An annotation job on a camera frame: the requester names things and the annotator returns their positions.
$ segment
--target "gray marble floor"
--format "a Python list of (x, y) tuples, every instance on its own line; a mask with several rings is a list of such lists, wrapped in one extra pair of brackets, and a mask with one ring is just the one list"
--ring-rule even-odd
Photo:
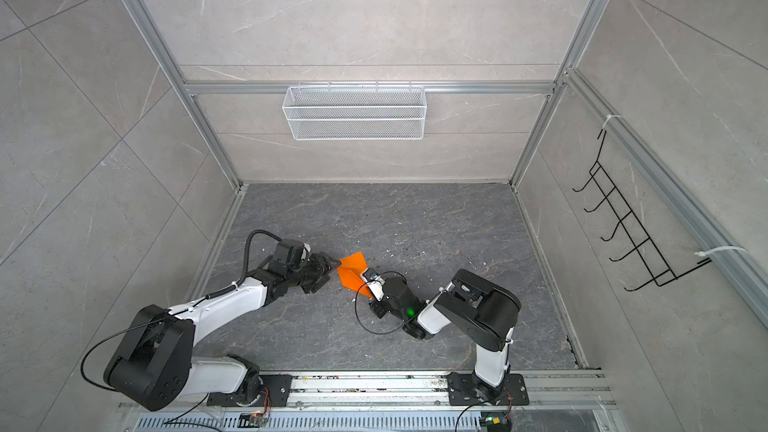
[[(515, 293), (522, 301), (509, 360), (514, 369), (575, 368), (554, 303), (509, 186), (503, 184), (269, 184), (248, 188), (208, 283), (213, 291), (240, 273), (248, 232), (265, 228), (300, 238), (334, 257), (362, 252), (370, 267), (398, 271), (413, 291), (432, 296), (459, 268)], [(274, 241), (257, 236), (258, 264)], [(266, 370), (471, 369), (474, 344), (448, 326), (428, 341), (405, 332), (378, 336), (362, 330), (352, 306), (355, 293), (338, 277), (316, 294), (294, 288), (258, 311), (210, 334), (196, 355), (236, 353)], [(367, 300), (360, 317), (379, 321)]]

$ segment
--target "black cable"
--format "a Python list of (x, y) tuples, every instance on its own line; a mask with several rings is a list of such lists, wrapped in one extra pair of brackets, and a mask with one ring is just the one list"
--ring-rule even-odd
[(171, 424), (181, 424), (181, 425), (193, 425), (195, 427), (205, 427), (207, 429), (216, 430), (216, 432), (224, 432), (219, 427), (214, 427), (213, 425), (207, 425), (207, 424), (198, 424), (197, 422), (171, 422)]
[(493, 402), (494, 404), (497, 404), (498, 402), (496, 402), (496, 400), (498, 400), (498, 398), (501, 397), (501, 395), (504, 394), (504, 393), (506, 393), (506, 395), (509, 396), (509, 410), (507, 410), (507, 415), (505, 416), (505, 417), (508, 417), (509, 416), (509, 412), (512, 411), (512, 396), (507, 391), (507, 389), (501, 389), (498, 392), (498, 395), (496, 397), (494, 397), (493, 400), (480, 400), (479, 402), (475, 402), (474, 404), (468, 405), (464, 410), (462, 410), (462, 412), (456, 418), (456, 426), (453, 427), (453, 432), (458, 432), (458, 422), (460, 421), (460, 419), (462, 418), (462, 416), (464, 415), (464, 413), (467, 410), (469, 410), (469, 409), (471, 409), (473, 407), (476, 407), (476, 406), (478, 406), (480, 404), (490, 404), (491, 402)]
[(411, 322), (413, 322), (413, 321), (414, 321), (414, 320), (415, 320), (415, 319), (418, 317), (417, 315), (414, 315), (413, 317), (411, 317), (411, 318), (410, 318), (410, 319), (408, 319), (407, 321), (405, 321), (405, 322), (403, 322), (402, 324), (400, 324), (400, 325), (398, 326), (398, 328), (394, 328), (394, 329), (393, 329), (393, 330), (391, 330), (391, 331), (387, 331), (387, 332), (375, 332), (375, 331), (372, 331), (372, 330), (370, 330), (368, 327), (366, 327), (365, 325), (363, 325), (363, 324), (362, 324), (362, 321), (360, 320), (360, 316), (359, 316), (359, 315), (358, 315), (358, 313), (357, 313), (357, 299), (358, 299), (358, 297), (360, 296), (360, 291), (362, 290), (362, 288), (363, 288), (363, 287), (365, 287), (365, 286), (366, 286), (366, 285), (368, 285), (368, 284), (369, 284), (369, 282), (366, 282), (366, 283), (364, 283), (363, 285), (360, 285), (360, 286), (358, 287), (358, 289), (357, 289), (357, 292), (355, 292), (355, 304), (353, 305), (353, 308), (355, 309), (355, 318), (357, 319), (357, 323), (358, 323), (358, 324), (360, 324), (360, 327), (362, 327), (362, 328), (363, 328), (363, 329), (364, 329), (366, 332), (370, 332), (371, 334), (374, 334), (374, 335), (389, 335), (389, 334), (394, 334), (394, 333), (395, 333), (395, 332), (397, 332), (398, 330), (400, 330), (400, 329), (402, 329), (403, 327), (405, 327), (405, 326), (406, 326), (406, 324), (410, 324)]
[[(406, 276), (405, 276), (405, 275), (401, 274), (400, 272), (395, 272), (395, 271), (387, 271), (387, 272), (384, 272), (384, 273), (382, 273), (382, 274), (380, 274), (380, 275), (384, 275), (384, 274), (398, 274), (400, 277), (402, 277), (402, 280), (403, 280), (403, 281), (404, 281), (406, 284), (408, 284), (408, 279), (406, 278)], [(411, 322), (413, 322), (413, 321), (415, 321), (415, 320), (417, 319), (417, 317), (418, 317), (418, 314), (415, 314), (413, 317), (411, 317), (411, 318), (410, 318), (410, 319), (408, 319), (407, 321), (405, 321), (405, 322), (403, 322), (402, 324), (400, 324), (398, 328), (394, 328), (393, 330), (391, 330), (391, 331), (387, 331), (387, 332), (375, 332), (375, 331), (372, 331), (372, 330), (370, 330), (370, 329), (369, 329), (368, 327), (366, 327), (365, 325), (363, 325), (363, 324), (362, 324), (362, 321), (360, 320), (360, 316), (359, 316), (359, 315), (358, 315), (358, 313), (357, 313), (357, 299), (360, 297), (360, 291), (362, 290), (362, 288), (363, 288), (363, 287), (365, 287), (366, 285), (368, 285), (369, 283), (370, 283), (370, 282), (365, 282), (364, 284), (362, 284), (362, 285), (360, 285), (360, 286), (358, 287), (358, 289), (357, 289), (357, 292), (355, 292), (355, 304), (352, 306), (352, 307), (355, 309), (355, 318), (357, 319), (357, 323), (358, 323), (358, 324), (360, 324), (360, 327), (362, 327), (362, 328), (363, 328), (363, 330), (365, 330), (366, 332), (370, 332), (371, 334), (374, 334), (374, 335), (389, 335), (389, 334), (394, 334), (394, 333), (395, 333), (395, 332), (397, 332), (398, 330), (402, 329), (403, 327), (405, 327), (406, 325), (410, 324)]]
[[(187, 311), (187, 308), (184, 308), (183, 310), (180, 310), (180, 311), (176, 312), (175, 314), (171, 314), (170, 316), (173, 317), (174, 315), (178, 315), (181, 312), (186, 312), (186, 311)], [(107, 387), (107, 386), (104, 386), (104, 385), (101, 385), (101, 384), (97, 384), (96, 382), (93, 382), (91, 379), (86, 377), (85, 376), (85, 359), (87, 359), (88, 356), (91, 355), (91, 352), (93, 352), (96, 349), (96, 347), (98, 347), (99, 345), (102, 345), (104, 342), (108, 341), (109, 339), (115, 338), (115, 337), (119, 336), (120, 334), (125, 334), (126, 332), (130, 332), (130, 331), (133, 331), (133, 330), (138, 329), (138, 328), (147, 327), (148, 325), (156, 324), (157, 322), (162, 322), (162, 321), (166, 320), (167, 318), (168, 317), (162, 317), (162, 318), (159, 318), (159, 319), (155, 319), (153, 321), (146, 322), (144, 324), (139, 324), (139, 325), (135, 325), (133, 327), (129, 327), (129, 328), (125, 329), (124, 331), (116, 332), (116, 333), (110, 335), (109, 337), (107, 337), (106, 339), (104, 339), (102, 341), (99, 341), (98, 343), (96, 343), (96, 345), (91, 347), (88, 350), (88, 352), (85, 353), (85, 355), (83, 356), (83, 360), (80, 361), (80, 375), (90, 385), (93, 385), (93, 386), (98, 387), (100, 389), (109, 390), (110, 392), (118, 392), (118, 389)]]
[(384, 275), (384, 274), (398, 274), (400, 277), (402, 277), (402, 281), (403, 281), (404, 283), (408, 283), (408, 279), (406, 278), (406, 276), (405, 276), (405, 275), (403, 275), (403, 274), (401, 274), (401, 273), (400, 273), (400, 272), (398, 272), (398, 271), (387, 271), (387, 272), (383, 272), (383, 273), (381, 273), (380, 275)]
[(209, 395), (209, 394), (206, 394), (206, 395), (205, 395), (205, 397), (203, 397), (203, 399), (202, 399), (200, 402), (196, 403), (196, 404), (195, 404), (195, 405), (194, 405), (194, 406), (193, 406), (191, 409), (187, 410), (187, 411), (186, 411), (186, 412), (184, 412), (182, 415), (179, 415), (179, 416), (177, 416), (177, 417), (174, 417), (174, 418), (172, 418), (172, 419), (170, 419), (170, 420), (166, 420), (165, 422), (163, 422), (163, 425), (169, 425), (169, 424), (179, 424), (179, 425), (195, 425), (195, 426), (197, 426), (197, 427), (206, 427), (206, 428), (209, 428), (209, 429), (211, 429), (211, 430), (218, 430), (218, 432), (223, 432), (223, 431), (222, 431), (222, 429), (220, 429), (219, 427), (214, 427), (214, 426), (212, 426), (212, 425), (207, 425), (207, 424), (198, 424), (197, 422), (187, 422), (187, 421), (185, 421), (185, 420), (179, 421), (179, 419), (180, 419), (180, 418), (182, 418), (183, 416), (187, 415), (187, 414), (188, 414), (189, 412), (191, 412), (192, 410), (195, 410), (195, 409), (197, 408), (197, 406), (199, 406), (200, 404), (202, 404), (202, 403), (203, 403), (203, 402), (204, 402), (204, 401), (205, 401), (205, 400), (208, 398), (208, 395)]
[(243, 252), (243, 271), (240, 273), (240, 278), (237, 279), (237, 287), (241, 286), (242, 283), (245, 281), (245, 277), (248, 274), (248, 259), (250, 257), (250, 243), (254, 240), (254, 236), (256, 234), (263, 234), (267, 237), (272, 237), (278, 242), (282, 242), (283, 239), (278, 237), (277, 235), (274, 235), (272, 232), (263, 230), (261, 228), (257, 228), (254, 231), (251, 231), (250, 234), (248, 234), (248, 238), (245, 239), (245, 251)]
[(176, 417), (174, 417), (174, 418), (172, 418), (172, 419), (168, 419), (168, 420), (166, 420), (165, 422), (163, 422), (163, 425), (166, 425), (166, 424), (170, 424), (170, 423), (172, 423), (172, 422), (175, 422), (176, 420), (178, 420), (178, 419), (182, 418), (183, 416), (187, 415), (187, 414), (188, 414), (189, 412), (191, 412), (192, 410), (195, 410), (195, 409), (197, 409), (197, 407), (198, 407), (200, 404), (202, 404), (203, 402), (205, 402), (205, 400), (208, 398), (208, 396), (209, 396), (209, 395), (210, 395), (210, 394), (206, 394), (206, 395), (205, 395), (205, 397), (203, 397), (203, 399), (202, 399), (200, 402), (196, 403), (194, 406), (192, 406), (192, 408), (191, 408), (191, 409), (187, 410), (187, 411), (186, 411), (186, 412), (184, 412), (182, 415), (178, 415), (178, 416), (176, 416)]
[(192, 308), (196, 308), (198, 305), (200, 305), (201, 303), (203, 303), (203, 302), (205, 302), (205, 301), (206, 301), (206, 297), (203, 297), (203, 298), (202, 298), (202, 299), (200, 299), (199, 301), (195, 302), (195, 303), (192, 305)]
[(471, 408), (475, 407), (475, 405), (484, 404), (485, 402), (487, 402), (487, 400), (482, 400), (482, 401), (480, 401), (480, 402), (475, 402), (474, 404), (470, 404), (470, 405), (468, 405), (468, 406), (467, 406), (467, 408), (465, 408), (464, 410), (462, 410), (462, 412), (461, 412), (461, 413), (458, 415), (458, 417), (456, 418), (456, 426), (455, 426), (455, 427), (453, 427), (453, 432), (458, 432), (458, 422), (459, 422), (459, 421), (462, 419), (462, 416), (464, 415), (464, 413), (465, 413), (467, 410), (469, 410), (469, 409), (471, 409)]

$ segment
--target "ventilated metal panel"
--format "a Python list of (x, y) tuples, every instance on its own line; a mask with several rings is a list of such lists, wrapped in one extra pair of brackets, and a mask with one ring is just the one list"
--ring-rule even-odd
[[(409, 430), (411, 432), (449, 432), (456, 427), (460, 411), (425, 412), (273, 412), (260, 432), (340, 432), (344, 430)], [(226, 412), (220, 419), (192, 412), (182, 420), (189, 424), (163, 422), (174, 414), (153, 412), (142, 414), (135, 432), (178, 430), (199, 432), (195, 424), (217, 427), (225, 432), (248, 430), (238, 427), (240, 412)], [(468, 410), (458, 422), (458, 430), (480, 430), (480, 412)]]
[(426, 111), (419, 86), (294, 86), (283, 101), (296, 140), (421, 139)]

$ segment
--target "white wire basket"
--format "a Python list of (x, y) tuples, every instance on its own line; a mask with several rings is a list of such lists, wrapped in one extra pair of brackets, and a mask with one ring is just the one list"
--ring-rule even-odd
[(293, 86), (283, 112), (296, 140), (421, 139), (427, 99), (420, 86)]

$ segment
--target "black metal hook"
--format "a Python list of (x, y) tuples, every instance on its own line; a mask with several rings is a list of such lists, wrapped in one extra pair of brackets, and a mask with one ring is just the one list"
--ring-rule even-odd
[[(587, 210), (585, 208), (584, 211), (586, 213), (594, 212), (594, 211), (596, 211), (598, 209), (598, 207), (602, 206), (603, 203), (607, 202), (608, 205), (610, 206), (610, 210), (613, 211), (614, 215), (616, 216), (616, 219), (618, 220), (618, 222), (616, 223), (616, 226), (614, 227), (614, 231), (610, 234), (610, 237), (609, 238), (600, 237), (600, 239), (603, 240), (604, 242), (609, 242), (610, 240), (612, 240), (615, 237), (616, 232), (619, 230), (619, 227), (621, 227), (624, 230), (624, 233), (627, 234), (627, 237), (629, 238), (629, 241), (632, 244), (632, 249), (629, 250), (626, 254), (622, 255), (619, 258), (611, 258), (611, 257), (609, 257), (608, 260), (610, 260), (611, 262), (619, 262), (621, 260), (624, 260), (626, 257), (628, 257), (632, 252), (637, 252), (638, 256), (640, 257), (640, 260), (642, 261), (643, 265), (645, 266), (645, 269), (648, 271), (648, 274), (650, 274), (650, 279), (648, 279), (646, 282), (640, 284), (636, 288), (626, 288), (626, 287), (624, 287), (624, 290), (627, 291), (627, 292), (635, 292), (635, 291), (640, 290), (641, 288), (645, 287), (646, 285), (648, 285), (649, 283), (652, 283), (652, 282), (655, 283), (658, 287), (661, 287), (661, 286), (664, 286), (666, 284), (669, 284), (672, 281), (676, 281), (677, 279), (679, 279), (679, 278), (681, 278), (681, 277), (683, 277), (683, 276), (685, 276), (685, 275), (695, 271), (696, 269), (701, 268), (701, 267), (705, 266), (706, 264), (709, 264), (710, 262), (712, 262), (712, 260), (710, 258), (705, 258), (705, 259), (702, 259), (702, 260), (698, 261), (696, 263), (695, 267), (687, 270), (686, 272), (683, 272), (682, 274), (676, 274), (674, 272), (672, 267), (667, 262), (667, 259), (664, 257), (664, 254), (661, 253), (661, 250), (659, 250), (658, 246), (656, 245), (656, 242), (654, 242), (654, 240), (651, 238), (650, 234), (648, 233), (648, 230), (646, 230), (645, 225), (639, 220), (638, 215), (634, 212), (632, 207), (629, 205), (629, 202), (627, 202), (627, 199), (624, 197), (624, 194), (622, 194), (621, 190), (619, 190), (619, 188), (616, 186), (616, 183), (610, 177), (610, 175), (608, 174), (608, 171), (605, 170), (605, 168), (603, 167), (602, 164), (600, 164), (600, 154), (603, 151), (603, 145), (605, 144), (605, 137), (606, 137), (605, 130), (600, 130), (600, 133), (598, 134), (598, 140), (600, 140), (600, 139), (602, 139), (602, 140), (600, 142), (600, 149), (598, 150), (598, 156), (594, 160), (594, 163), (592, 164), (592, 167), (589, 168), (589, 180), (587, 180), (587, 182), (584, 184), (584, 186), (581, 187), (580, 189), (573, 188), (572, 190), (574, 192), (581, 192), (581, 191), (583, 191), (589, 185), (590, 182), (594, 181), (594, 184), (600, 190), (600, 193), (602, 194), (603, 198), (602, 198), (602, 200), (600, 200), (600, 202), (594, 208), (592, 208), (591, 210)], [(608, 192), (605, 192), (603, 187), (600, 185), (598, 180), (595, 178), (595, 176), (597, 175), (598, 172), (600, 172), (600, 170), (603, 171), (603, 174), (605, 174), (606, 179), (610, 182), (611, 189), (608, 190)], [(624, 201), (624, 204), (626, 205), (627, 209), (629, 210), (629, 212), (624, 214), (624, 216), (619, 216), (618, 212), (616, 211), (616, 207), (614, 207), (614, 204), (612, 204), (610, 202), (610, 199), (608, 198), (610, 196), (610, 194), (613, 194), (613, 193), (619, 195), (619, 197), (621, 198), (622, 201)], [(624, 224), (624, 220), (627, 217), (629, 217), (629, 216), (634, 216), (635, 219), (637, 219), (637, 222), (640, 225), (640, 228), (642, 229), (643, 234), (645, 235), (645, 239), (643, 239), (639, 243), (635, 243), (635, 239), (632, 238), (632, 235), (629, 234), (629, 231), (627, 230), (627, 226)], [(642, 252), (640, 252), (640, 247), (645, 245), (646, 243), (649, 243), (649, 247), (651, 247), (651, 251), (652, 252), (656, 252), (656, 254), (658, 254), (658, 256), (661, 258), (661, 261), (664, 263), (664, 266), (666, 267), (666, 269), (662, 273), (659, 273), (659, 274), (653, 273), (650, 270), (650, 266), (648, 265), (648, 262), (646, 262), (646, 260), (645, 260), (644, 254)], [(665, 275), (665, 274), (672, 274), (672, 278), (670, 278), (669, 280), (666, 280), (666, 278), (662, 278), (662, 276)]]

